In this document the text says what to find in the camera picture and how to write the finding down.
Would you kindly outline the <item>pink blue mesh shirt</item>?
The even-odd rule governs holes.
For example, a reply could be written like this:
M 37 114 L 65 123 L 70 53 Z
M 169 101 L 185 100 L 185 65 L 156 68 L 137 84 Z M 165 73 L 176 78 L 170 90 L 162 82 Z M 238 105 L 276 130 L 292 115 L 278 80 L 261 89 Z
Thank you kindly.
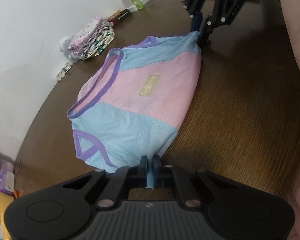
M 177 137 L 196 90 L 199 33 L 149 36 L 109 51 L 67 112 L 76 157 L 114 173 L 162 156 Z

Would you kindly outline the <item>green spray bottle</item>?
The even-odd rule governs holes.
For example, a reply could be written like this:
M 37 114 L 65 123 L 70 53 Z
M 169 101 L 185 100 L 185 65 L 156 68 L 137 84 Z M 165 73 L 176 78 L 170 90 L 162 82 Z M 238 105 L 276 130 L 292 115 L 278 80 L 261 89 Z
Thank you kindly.
M 145 7 L 141 0 L 131 0 L 131 1 L 138 10 L 141 10 Z

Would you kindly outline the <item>white power bank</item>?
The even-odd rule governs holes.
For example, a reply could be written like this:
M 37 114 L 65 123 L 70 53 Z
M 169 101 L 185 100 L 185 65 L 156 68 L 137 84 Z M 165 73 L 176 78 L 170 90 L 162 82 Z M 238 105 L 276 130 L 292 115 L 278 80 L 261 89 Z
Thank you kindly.
M 123 6 L 130 12 L 135 12 L 138 10 L 138 8 L 134 5 L 134 3 L 131 0 L 122 0 L 121 2 Z

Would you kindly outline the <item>red black box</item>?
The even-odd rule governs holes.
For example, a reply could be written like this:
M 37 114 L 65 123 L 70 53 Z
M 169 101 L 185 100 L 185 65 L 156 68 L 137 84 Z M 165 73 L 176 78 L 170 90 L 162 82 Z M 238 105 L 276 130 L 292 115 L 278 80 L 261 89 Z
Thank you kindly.
M 127 18 L 130 15 L 130 11 L 127 9 L 124 9 L 121 11 L 121 13 L 117 16 L 117 17 L 111 17 L 109 16 L 107 18 L 108 22 L 113 23 L 114 25 L 119 24 L 120 22 L 122 22 L 125 18 Z

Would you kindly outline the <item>small yellow packet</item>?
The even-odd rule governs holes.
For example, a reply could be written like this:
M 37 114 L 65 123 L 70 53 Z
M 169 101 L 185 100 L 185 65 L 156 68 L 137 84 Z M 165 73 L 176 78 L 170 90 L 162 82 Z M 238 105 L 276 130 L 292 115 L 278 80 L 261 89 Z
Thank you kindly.
M 113 12 L 111 17 L 117 17 L 121 13 L 121 11 L 122 10 L 117 10 L 117 11 Z

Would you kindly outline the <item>purple tissue box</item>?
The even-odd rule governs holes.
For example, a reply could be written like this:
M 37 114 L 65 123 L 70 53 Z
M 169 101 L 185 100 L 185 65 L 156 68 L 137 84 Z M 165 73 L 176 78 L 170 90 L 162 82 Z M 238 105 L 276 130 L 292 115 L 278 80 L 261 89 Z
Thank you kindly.
M 13 196 L 15 190 L 15 175 L 11 172 L 6 172 L 0 178 L 0 192 Z

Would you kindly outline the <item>yellow thermos jug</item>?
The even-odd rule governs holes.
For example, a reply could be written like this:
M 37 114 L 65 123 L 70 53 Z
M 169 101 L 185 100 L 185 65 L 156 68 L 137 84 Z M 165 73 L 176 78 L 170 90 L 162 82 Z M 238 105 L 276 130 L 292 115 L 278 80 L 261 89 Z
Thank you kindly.
M 1 193 L 0 192 L 0 227 L 3 239 L 12 240 L 10 233 L 7 231 L 5 222 L 4 222 L 4 213 L 7 207 L 14 202 L 14 197 Z

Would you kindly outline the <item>green white floral folded cloth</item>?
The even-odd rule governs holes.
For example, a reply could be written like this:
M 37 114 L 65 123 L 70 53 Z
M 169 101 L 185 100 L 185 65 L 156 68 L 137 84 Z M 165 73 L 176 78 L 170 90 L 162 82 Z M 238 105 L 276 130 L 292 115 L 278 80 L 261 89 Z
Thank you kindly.
M 77 57 L 81 60 L 98 56 L 114 40 L 115 33 L 112 27 L 97 29 L 85 43 L 79 48 Z

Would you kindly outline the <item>white power strip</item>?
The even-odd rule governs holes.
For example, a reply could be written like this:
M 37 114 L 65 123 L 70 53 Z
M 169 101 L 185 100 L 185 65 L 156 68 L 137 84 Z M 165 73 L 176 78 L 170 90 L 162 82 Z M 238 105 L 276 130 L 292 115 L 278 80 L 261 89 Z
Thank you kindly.
M 55 79 L 57 81 L 61 81 L 61 79 L 63 77 L 66 76 L 67 72 L 71 69 L 73 65 L 73 62 L 72 61 L 67 61 L 64 66 L 61 68 L 61 70 L 57 73 L 57 75 L 55 76 Z

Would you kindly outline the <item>purple floral folded cloth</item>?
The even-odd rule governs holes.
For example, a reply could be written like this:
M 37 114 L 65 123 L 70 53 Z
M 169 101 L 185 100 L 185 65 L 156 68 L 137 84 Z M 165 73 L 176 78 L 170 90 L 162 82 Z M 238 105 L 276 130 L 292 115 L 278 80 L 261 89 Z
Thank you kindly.
M 85 26 L 72 38 L 67 49 L 73 53 L 82 53 L 85 46 L 92 37 L 104 26 L 108 21 L 100 16 L 92 18 Z

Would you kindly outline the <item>white round device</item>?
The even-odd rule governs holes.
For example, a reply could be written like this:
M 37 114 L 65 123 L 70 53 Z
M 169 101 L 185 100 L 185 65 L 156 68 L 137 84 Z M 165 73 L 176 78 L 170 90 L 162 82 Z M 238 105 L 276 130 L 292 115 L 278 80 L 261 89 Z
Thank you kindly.
M 68 46 L 70 42 L 72 41 L 72 36 L 64 36 L 59 41 L 59 50 L 62 53 L 68 53 Z

